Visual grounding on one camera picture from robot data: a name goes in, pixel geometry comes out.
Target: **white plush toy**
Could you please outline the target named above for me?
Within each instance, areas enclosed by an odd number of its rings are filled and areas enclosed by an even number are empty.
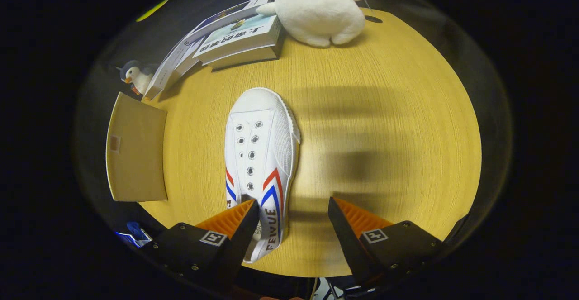
[[[356,5],[360,0],[275,0],[257,8],[262,15],[275,15],[296,40],[314,47],[344,44],[358,36],[365,18]]]

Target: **black background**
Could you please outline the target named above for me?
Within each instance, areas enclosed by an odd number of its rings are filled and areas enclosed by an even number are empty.
[[[79,82],[127,19],[159,1],[5,1],[4,105],[14,128],[4,131],[4,204],[15,214],[4,224],[8,298],[200,298],[117,241],[78,192],[70,155]],[[504,195],[476,234],[391,297],[574,298],[577,236],[564,203],[572,207],[565,189],[576,186],[569,155],[577,4],[428,1],[471,34],[503,76],[515,158]]]

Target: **orange gripper pad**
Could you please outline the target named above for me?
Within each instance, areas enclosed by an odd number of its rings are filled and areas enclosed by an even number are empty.
[[[337,205],[342,210],[342,213],[348,220],[350,227],[354,231],[354,234],[356,234],[356,238],[360,238],[364,231],[381,229],[392,225],[392,222],[389,222],[376,214],[372,214],[361,207],[348,203],[343,199],[335,197],[333,199],[336,201]]]
[[[227,209],[207,220],[204,220],[196,226],[197,228],[227,234],[229,240],[231,240],[254,201],[255,199],[244,201],[243,203],[240,203],[240,205]]]

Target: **penguin toy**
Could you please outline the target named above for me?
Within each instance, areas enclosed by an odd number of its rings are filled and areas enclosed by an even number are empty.
[[[153,65],[143,66],[139,61],[131,60],[120,69],[120,79],[127,84],[131,84],[131,90],[135,94],[144,94],[155,74]]]
[[[256,12],[277,15],[296,40],[328,48],[330,41],[345,44],[362,32],[365,17],[356,1],[360,0],[275,0]]]

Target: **blue object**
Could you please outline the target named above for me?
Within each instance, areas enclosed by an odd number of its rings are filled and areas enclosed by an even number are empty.
[[[126,243],[141,248],[153,240],[153,238],[151,238],[151,236],[149,236],[149,234],[147,234],[147,232],[145,232],[145,230],[143,230],[137,222],[128,222],[127,228],[131,234],[115,232],[115,234],[117,234],[119,238],[121,238],[121,240]]]

